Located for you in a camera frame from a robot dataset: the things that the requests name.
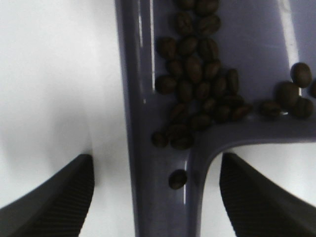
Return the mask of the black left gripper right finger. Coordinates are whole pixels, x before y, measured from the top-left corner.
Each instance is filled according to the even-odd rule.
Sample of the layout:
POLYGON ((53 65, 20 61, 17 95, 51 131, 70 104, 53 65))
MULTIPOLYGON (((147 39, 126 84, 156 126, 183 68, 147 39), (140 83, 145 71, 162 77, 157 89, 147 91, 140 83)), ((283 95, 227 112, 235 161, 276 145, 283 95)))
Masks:
POLYGON ((316 208, 234 153, 224 153, 220 192, 237 237, 314 237, 316 208))

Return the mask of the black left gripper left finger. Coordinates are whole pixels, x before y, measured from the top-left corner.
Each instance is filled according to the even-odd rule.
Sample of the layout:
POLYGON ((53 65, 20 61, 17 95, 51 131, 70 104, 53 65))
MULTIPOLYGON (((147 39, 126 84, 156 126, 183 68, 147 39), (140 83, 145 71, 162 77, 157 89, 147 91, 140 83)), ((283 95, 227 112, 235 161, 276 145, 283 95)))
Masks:
POLYGON ((0 235, 77 237, 93 193, 93 158, 82 154, 40 186, 1 208, 0 235))

